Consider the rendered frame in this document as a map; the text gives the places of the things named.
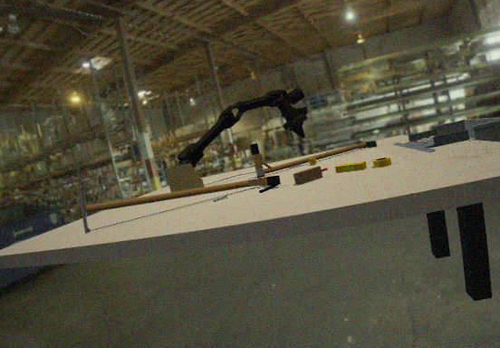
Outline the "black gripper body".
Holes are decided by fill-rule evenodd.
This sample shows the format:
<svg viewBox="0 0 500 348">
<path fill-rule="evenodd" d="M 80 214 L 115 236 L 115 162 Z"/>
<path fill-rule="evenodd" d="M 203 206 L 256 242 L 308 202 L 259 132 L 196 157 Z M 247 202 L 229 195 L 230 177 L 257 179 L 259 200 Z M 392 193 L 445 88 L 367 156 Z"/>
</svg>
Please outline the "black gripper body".
<svg viewBox="0 0 500 348">
<path fill-rule="evenodd" d="M 293 126 L 297 126 L 307 119 L 305 114 L 296 115 L 295 108 L 289 107 L 285 111 L 282 112 L 282 116 L 285 117 L 287 122 L 284 124 L 284 129 L 292 128 Z"/>
</svg>

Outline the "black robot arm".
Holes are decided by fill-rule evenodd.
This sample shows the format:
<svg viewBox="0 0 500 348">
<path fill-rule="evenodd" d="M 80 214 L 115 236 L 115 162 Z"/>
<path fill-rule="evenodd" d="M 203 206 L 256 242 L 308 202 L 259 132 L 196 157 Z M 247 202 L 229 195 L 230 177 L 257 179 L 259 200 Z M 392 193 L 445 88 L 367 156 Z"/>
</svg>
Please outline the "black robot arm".
<svg viewBox="0 0 500 348">
<path fill-rule="evenodd" d="M 197 142 L 190 143 L 178 154 L 178 159 L 180 160 L 178 165 L 181 166 L 190 163 L 194 168 L 197 161 L 204 156 L 204 148 L 210 144 L 224 129 L 229 129 L 236 124 L 245 111 L 263 106 L 278 106 L 279 110 L 282 112 L 289 107 L 292 107 L 292 105 L 295 105 L 303 98 L 304 95 L 300 88 L 293 89 L 289 93 L 287 93 L 286 90 L 273 90 L 267 93 L 264 97 L 238 101 L 236 104 L 227 106 L 220 113 L 217 122 L 213 127 L 211 127 Z M 238 109 L 236 116 L 231 111 L 234 108 Z"/>
</svg>

